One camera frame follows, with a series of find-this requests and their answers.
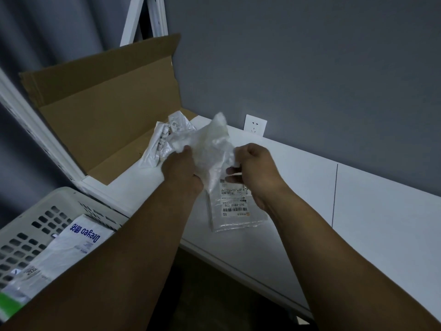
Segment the dark floor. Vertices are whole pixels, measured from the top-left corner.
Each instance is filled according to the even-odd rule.
[[[179,249],[148,330],[310,330],[272,301]]]

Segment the white wall outlet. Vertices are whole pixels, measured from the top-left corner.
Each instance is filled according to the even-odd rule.
[[[265,127],[265,120],[251,115],[247,115],[245,117],[245,125],[243,126],[243,129],[245,131],[263,136],[263,133],[265,132]]]

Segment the open cardboard box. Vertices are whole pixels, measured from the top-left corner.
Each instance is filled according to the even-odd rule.
[[[21,73],[31,101],[83,171],[109,184],[140,159],[157,121],[182,109],[172,54],[180,35]]]

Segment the barcode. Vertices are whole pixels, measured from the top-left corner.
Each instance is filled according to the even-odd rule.
[[[248,209],[246,207],[237,207],[237,208],[223,208],[222,209],[223,212],[228,212],[228,211],[248,211]]]

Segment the white plastic basket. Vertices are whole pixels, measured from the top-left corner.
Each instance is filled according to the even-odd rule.
[[[69,187],[55,189],[0,230],[0,288],[81,214],[115,231],[128,220],[79,191]]]

